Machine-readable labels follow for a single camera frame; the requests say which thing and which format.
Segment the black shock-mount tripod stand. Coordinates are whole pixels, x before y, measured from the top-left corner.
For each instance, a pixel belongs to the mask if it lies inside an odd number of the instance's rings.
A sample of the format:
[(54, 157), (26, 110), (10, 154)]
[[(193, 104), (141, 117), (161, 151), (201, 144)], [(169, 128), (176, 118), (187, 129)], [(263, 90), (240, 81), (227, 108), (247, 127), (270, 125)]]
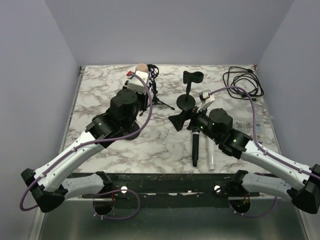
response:
[(149, 72), (149, 90), (152, 91), (153, 97), (151, 100), (151, 103), (153, 106), (166, 106), (168, 108), (170, 108), (171, 110), (175, 110), (174, 107), (164, 103), (163, 101), (161, 101), (158, 97), (158, 90), (157, 90), (157, 83), (156, 83), (156, 78), (159, 76), (159, 68), (154, 65), (154, 64), (147, 64), (148, 67), (148, 72)]

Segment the white handheld microphone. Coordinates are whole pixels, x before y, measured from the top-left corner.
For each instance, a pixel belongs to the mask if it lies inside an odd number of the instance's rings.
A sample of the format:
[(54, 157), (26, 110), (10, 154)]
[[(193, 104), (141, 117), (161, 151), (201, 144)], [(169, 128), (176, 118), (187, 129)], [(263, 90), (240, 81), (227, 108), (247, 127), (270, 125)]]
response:
[(207, 165), (210, 171), (215, 170), (215, 142), (207, 138)]

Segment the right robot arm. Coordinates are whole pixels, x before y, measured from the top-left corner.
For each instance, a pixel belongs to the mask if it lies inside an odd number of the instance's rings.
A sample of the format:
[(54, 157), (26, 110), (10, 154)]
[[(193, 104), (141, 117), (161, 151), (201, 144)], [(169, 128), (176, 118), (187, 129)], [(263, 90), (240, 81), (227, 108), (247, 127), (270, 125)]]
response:
[(233, 118), (222, 108), (210, 112), (196, 109), (183, 110), (169, 116), (177, 131), (185, 121), (188, 128), (197, 129), (218, 145), (227, 156), (255, 164), (274, 175), (259, 176), (238, 171), (230, 183), (230, 191), (241, 196), (245, 192), (260, 192), (288, 199), (298, 209), (317, 214), (320, 209), (320, 166), (309, 166), (290, 160), (262, 146), (249, 135), (233, 128)]

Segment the black stand with peach mic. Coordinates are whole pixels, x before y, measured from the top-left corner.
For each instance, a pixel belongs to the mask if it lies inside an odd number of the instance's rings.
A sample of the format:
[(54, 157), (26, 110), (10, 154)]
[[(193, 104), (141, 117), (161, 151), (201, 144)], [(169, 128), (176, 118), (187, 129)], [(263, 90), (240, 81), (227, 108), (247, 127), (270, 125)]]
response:
[[(139, 125), (137, 124), (137, 122), (135, 121), (135, 122), (132, 124), (132, 126), (130, 126), (128, 129), (125, 129), (125, 130), (124, 130), (123, 135), (124, 135), (124, 136), (128, 136), (128, 135), (136, 132), (136, 131), (139, 130), (139, 129), (140, 129), (140, 126), (139, 126)], [(126, 141), (132, 141), (132, 140), (136, 139), (139, 135), (140, 135), (140, 133), (138, 132), (138, 133), (136, 133), (136, 134), (134, 134), (134, 135), (132, 135), (132, 136), (130, 136), (130, 137), (126, 137), (125, 140), (126, 140)]]

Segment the black round-base mic stand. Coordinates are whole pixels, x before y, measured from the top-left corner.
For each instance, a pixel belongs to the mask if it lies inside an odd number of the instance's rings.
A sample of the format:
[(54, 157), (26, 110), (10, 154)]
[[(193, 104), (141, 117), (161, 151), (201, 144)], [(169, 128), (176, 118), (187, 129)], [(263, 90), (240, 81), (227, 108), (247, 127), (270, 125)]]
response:
[(176, 100), (176, 105), (180, 110), (190, 110), (196, 105), (196, 100), (190, 95), (192, 83), (199, 84), (203, 81), (204, 74), (201, 71), (183, 72), (183, 83), (186, 85), (185, 94), (180, 95)]

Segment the black handheld microphone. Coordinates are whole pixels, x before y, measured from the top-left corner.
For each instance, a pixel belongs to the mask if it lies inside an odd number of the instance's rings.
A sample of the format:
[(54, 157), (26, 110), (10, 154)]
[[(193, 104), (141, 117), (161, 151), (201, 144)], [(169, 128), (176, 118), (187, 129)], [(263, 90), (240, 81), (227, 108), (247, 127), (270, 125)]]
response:
[(199, 142), (200, 142), (200, 131), (198, 129), (192, 130), (192, 165), (197, 167), (199, 159)]

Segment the peach handheld microphone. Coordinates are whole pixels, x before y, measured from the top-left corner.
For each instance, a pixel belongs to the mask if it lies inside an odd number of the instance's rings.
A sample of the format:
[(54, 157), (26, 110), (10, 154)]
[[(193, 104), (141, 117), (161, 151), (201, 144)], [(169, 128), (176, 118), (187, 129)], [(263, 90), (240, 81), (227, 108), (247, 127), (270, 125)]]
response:
[(147, 80), (149, 78), (148, 66), (144, 63), (139, 63), (135, 68), (135, 74), (140, 78)]

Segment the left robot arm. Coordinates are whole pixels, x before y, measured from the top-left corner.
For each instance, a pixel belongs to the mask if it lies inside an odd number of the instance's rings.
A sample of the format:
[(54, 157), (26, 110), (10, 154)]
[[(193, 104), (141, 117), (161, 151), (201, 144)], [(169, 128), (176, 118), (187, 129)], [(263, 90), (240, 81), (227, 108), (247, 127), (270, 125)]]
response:
[(71, 180), (70, 174), (92, 156), (119, 140), (132, 140), (139, 136), (146, 124), (136, 122), (138, 112), (150, 99), (146, 83), (129, 83), (111, 98), (105, 113), (96, 115), (85, 130), (67, 149), (47, 164), (27, 168), (21, 177), (27, 185), (36, 206), (43, 213), (59, 207), (65, 200), (81, 195), (107, 197), (111, 181), (105, 173)]

